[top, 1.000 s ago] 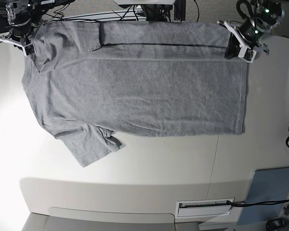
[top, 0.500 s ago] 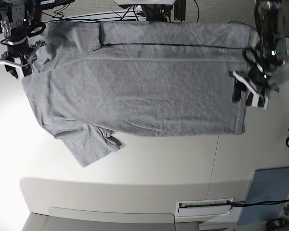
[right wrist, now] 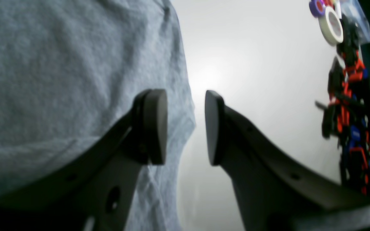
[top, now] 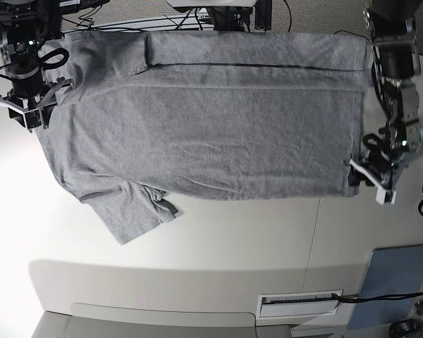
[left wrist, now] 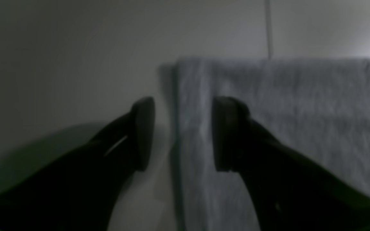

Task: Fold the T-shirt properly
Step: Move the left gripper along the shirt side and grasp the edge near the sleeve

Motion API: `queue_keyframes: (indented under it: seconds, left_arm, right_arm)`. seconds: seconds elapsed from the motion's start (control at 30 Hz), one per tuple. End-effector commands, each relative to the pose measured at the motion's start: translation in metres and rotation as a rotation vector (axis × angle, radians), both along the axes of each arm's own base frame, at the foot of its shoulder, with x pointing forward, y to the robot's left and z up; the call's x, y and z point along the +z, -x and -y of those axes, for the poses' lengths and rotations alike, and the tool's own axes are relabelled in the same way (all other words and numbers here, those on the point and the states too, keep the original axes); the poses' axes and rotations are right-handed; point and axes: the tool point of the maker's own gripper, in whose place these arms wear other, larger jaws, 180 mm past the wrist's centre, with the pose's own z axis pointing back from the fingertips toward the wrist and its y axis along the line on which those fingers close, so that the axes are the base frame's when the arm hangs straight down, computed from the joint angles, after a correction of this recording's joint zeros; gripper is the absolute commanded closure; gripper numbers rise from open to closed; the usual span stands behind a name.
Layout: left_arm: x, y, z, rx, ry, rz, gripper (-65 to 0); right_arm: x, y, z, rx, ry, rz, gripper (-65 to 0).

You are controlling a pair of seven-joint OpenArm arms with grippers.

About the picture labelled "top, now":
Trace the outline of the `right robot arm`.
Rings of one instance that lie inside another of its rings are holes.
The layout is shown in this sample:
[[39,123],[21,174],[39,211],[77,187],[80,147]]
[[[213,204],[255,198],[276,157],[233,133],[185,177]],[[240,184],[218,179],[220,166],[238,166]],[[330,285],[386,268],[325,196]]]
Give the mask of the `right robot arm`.
[[29,132],[49,127],[56,93],[73,85],[64,77],[44,79],[46,71],[67,63],[65,48],[39,54],[46,42],[62,36],[61,19],[58,1],[0,1],[0,78],[12,84],[7,95],[0,95],[0,107]]

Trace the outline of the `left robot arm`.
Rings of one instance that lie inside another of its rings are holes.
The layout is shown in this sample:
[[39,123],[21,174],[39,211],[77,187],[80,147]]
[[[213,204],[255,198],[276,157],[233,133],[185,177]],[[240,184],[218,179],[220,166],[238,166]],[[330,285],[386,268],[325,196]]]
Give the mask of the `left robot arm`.
[[413,78],[420,75],[415,12],[420,1],[370,1],[364,10],[373,53],[371,79],[386,122],[366,134],[366,154],[349,164],[350,182],[376,187],[378,204],[394,204],[396,183],[411,155],[422,150],[419,94]]

